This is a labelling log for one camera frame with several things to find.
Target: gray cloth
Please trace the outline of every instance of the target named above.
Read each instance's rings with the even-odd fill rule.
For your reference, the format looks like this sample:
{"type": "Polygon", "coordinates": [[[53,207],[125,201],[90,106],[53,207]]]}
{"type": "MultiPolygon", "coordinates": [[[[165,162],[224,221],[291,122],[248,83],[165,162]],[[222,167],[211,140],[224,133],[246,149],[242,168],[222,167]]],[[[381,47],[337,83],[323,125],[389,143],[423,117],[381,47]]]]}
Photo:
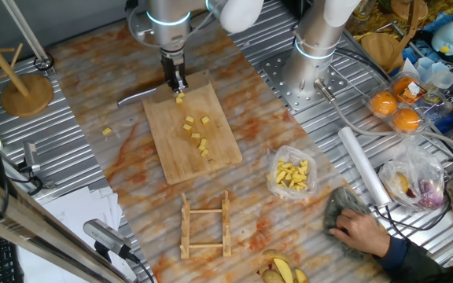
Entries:
{"type": "Polygon", "coordinates": [[[344,187],[337,188],[331,193],[324,211],[324,233],[328,235],[332,241],[341,242],[342,250],[346,257],[355,261],[363,261],[364,252],[350,248],[329,232],[331,228],[337,228],[337,217],[345,208],[352,209],[353,211],[361,211],[365,214],[371,214],[370,209],[350,189],[344,187]]]}

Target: white paper roll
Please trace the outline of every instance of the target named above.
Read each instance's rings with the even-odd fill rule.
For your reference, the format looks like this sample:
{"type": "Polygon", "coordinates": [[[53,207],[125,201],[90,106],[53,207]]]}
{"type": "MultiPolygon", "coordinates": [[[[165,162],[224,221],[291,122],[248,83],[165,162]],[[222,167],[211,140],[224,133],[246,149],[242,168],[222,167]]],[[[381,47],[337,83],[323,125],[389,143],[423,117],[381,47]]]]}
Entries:
{"type": "Polygon", "coordinates": [[[361,175],[361,178],[363,178],[363,182],[374,199],[375,204],[380,206],[391,202],[391,198],[385,191],[381,180],[379,180],[377,173],[375,173],[368,157],[366,157],[361,145],[359,145],[354,133],[352,133],[351,128],[345,127],[339,130],[338,136],[344,143],[352,161],[354,161],[354,165],[358,168],[359,174],[361,175]]]}

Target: gray hose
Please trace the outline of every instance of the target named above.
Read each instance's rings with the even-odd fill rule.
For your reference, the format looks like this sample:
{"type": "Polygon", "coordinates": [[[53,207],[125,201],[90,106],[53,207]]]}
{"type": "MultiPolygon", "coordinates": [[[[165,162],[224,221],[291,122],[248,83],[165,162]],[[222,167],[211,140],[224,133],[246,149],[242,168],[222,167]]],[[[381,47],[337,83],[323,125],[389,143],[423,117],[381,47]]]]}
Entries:
{"type": "MultiPolygon", "coordinates": [[[[356,132],[358,132],[360,134],[370,135],[370,136],[393,136],[393,135],[396,135],[395,131],[374,132],[374,131],[369,131],[369,130],[361,130],[358,127],[356,127],[353,123],[351,123],[351,121],[349,121],[347,119],[347,117],[345,117],[344,113],[342,112],[340,107],[338,107],[338,104],[337,104],[337,102],[335,100],[331,101],[330,103],[331,103],[331,105],[334,106],[335,110],[337,110],[337,113],[338,113],[339,117],[341,117],[343,119],[343,121],[347,124],[347,126],[349,126],[353,131],[356,131],[356,132]]],[[[438,138],[441,141],[447,142],[449,145],[453,145],[453,139],[445,137],[444,135],[433,133],[433,132],[430,132],[430,131],[422,131],[422,132],[420,132],[420,134],[423,134],[425,136],[430,136],[430,137],[433,137],[433,138],[438,138]]]]}

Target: robotic arm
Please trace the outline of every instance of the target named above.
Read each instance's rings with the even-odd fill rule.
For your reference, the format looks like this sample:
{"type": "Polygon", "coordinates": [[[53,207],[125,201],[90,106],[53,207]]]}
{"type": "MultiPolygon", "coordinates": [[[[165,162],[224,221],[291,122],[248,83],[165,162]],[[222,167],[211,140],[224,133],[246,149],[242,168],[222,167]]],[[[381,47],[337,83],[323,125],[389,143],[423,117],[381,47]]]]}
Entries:
{"type": "Polygon", "coordinates": [[[263,0],[147,0],[147,20],[136,15],[138,0],[128,0],[125,11],[131,34],[144,46],[160,48],[165,80],[174,92],[188,87],[185,79],[186,40],[198,31],[213,15],[228,32],[237,33],[251,27],[263,5],[263,0]],[[191,11],[207,9],[209,15],[193,31],[190,26],[191,11]],[[151,33],[157,44],[145,42],[151,33]]]}

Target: wooden cutting board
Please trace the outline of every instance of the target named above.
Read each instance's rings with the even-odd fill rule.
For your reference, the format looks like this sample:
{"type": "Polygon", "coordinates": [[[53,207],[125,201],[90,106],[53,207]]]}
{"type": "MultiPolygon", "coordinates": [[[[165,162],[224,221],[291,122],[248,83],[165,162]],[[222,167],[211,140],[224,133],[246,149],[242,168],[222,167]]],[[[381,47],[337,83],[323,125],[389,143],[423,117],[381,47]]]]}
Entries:
{"type": "Polygon", "coordinates": [[[175,102],[175,94],[166,84],[142,102],[169,185],[242,161],[241,151],[208,75],[205,71],[186,77],[189,87],[181,104],[175,102]],[[187,116],[193,117],[194,123],[186,122],[187,116]],[[204,116],[210,119],[206,124],[201,122],[204,116]],[[192,129],[185,130],[185,123],[192,129]],[[201,138],[191,138],[192,133],[200,133],[201,138]],[[202,138],[207,139],[209,154],[206,157],[197,148],[202,138]]]}

